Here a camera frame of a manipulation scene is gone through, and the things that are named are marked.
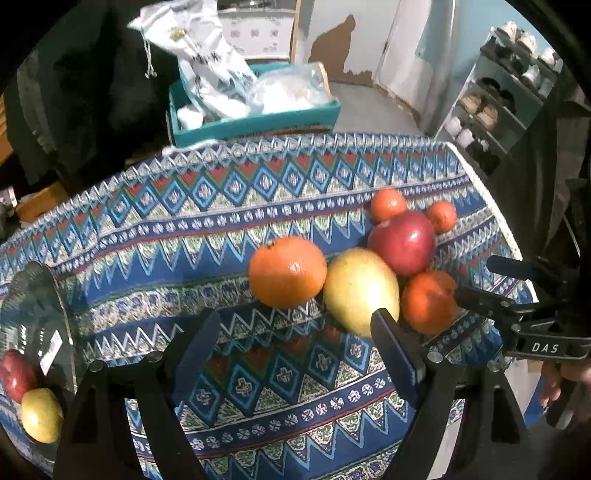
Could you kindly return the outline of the right hand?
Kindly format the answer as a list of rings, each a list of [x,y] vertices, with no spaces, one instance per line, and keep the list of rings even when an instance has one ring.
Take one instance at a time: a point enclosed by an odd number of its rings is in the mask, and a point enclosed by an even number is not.
[[[583,401],[590,403],[590,359],[566,361],[558,365],[546,361],[541,368],[542,392],[539,403],[546,407],[549,402],[557,401],[563,393],[566,381],[580,383],[583,386]]]

